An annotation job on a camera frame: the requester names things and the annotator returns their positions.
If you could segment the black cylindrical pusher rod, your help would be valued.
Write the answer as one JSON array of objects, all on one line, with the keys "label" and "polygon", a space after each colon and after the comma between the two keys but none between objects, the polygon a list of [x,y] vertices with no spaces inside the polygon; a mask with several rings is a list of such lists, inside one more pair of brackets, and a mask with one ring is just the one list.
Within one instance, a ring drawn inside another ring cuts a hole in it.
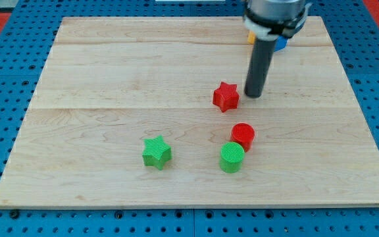
[{"label": "black cylindrical pusher rod", "polygon": [[246,96],[259,98],[262,95],[275,46],[276,40],[255,39],[245,81]]}]

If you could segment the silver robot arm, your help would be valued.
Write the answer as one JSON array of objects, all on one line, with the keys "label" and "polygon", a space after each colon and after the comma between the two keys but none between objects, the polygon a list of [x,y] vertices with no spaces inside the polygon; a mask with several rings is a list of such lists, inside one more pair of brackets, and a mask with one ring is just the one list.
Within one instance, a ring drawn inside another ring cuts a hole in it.
[{"label": "silver robot arm", "polygon": [[243,23],[255,35],[244,93],[259,98],[278,38],[290,39],[304,26],[311,4],[306,0],[248,0]]}]

